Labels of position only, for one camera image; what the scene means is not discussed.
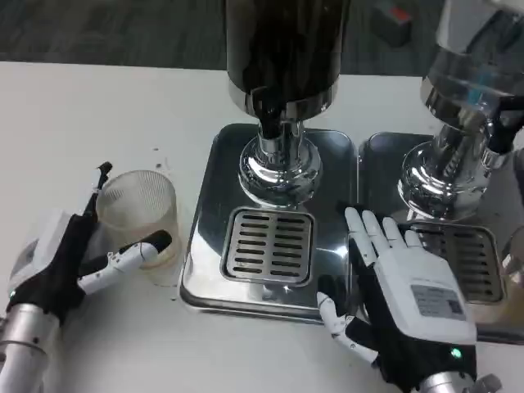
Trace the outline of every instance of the floor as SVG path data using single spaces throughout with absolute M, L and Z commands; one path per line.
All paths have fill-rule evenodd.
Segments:
M 0 60 L 224 70 L 222 1 L 2 0 Z M 424 74 L 444 0 L 394 1 L 413 17 L 400 48 L 370 32 L 375 2 L 351 3 L 342 73 Z

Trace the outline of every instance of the drain grate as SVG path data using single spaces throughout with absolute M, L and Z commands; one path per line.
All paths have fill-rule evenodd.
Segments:
M 225 273 L 243 281 L 302 284 L 309 277 L 313 220 L 300 213 L 240 210 Z
M 424 248 L 449 262 L 467 301 L 498 303 L 504 298 L 493 236 L 481 227 L 412 223 Z

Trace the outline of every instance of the white tabletop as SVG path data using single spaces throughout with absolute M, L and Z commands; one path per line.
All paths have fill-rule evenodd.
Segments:
M 32 223 L 52 207 L 83 207 L 92 169 L 105 160 L 113 175 L 161 164 L 187 238 L 213 137 L 226 124 L 254 122 L 231 103 L 227 81 L 220 71 L 0 63 L 0 293 Z M 434 133 L 438 123 L 418 98 L 419 84 L 343 76 L 332 108 L 309 125 L 348 133 L 355 145 L 381 131 Z M 198 314 L 172 299 L 174 289 L 140 273 L 89 298 L 71 315 L 48 387 L 397 391 L 320 326 Z M 6 304 L 7 294 L 0 296 Z M 504 391 L 521 390 L 521 364 L 521 347 L 478 345 L 479 373 L 496 373 Z

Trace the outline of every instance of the clear plastic cup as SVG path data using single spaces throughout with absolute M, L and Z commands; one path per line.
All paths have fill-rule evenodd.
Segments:
M 113 178 L 97 199 L 98 219 L 113 250 L 161 229 L 171 235 L 171 245 L 142 266 L 153 283 L 161 287 L 176 283 L 174 274 L 181 248 L 176 201 L 170 180 L 151 170 L 135 170 Z

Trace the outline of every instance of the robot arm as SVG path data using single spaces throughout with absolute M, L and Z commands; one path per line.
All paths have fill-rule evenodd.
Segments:
M 371 324 L 360 321 L 352 329 L 356 317 L 337 317 L 347 299 L 337 298 L 335 279 L 321 278 L 320 314 L 334 338 L 406 393 L 440 385 L 448 392 L 498 390 L 494 376 L 475 382 L 477 330 L 448 263 L 425 251 L 416 233 L 402 236 L 391 218 L 381 225 L 372 212 L 349 208 L 346 222 L 350 262 Z

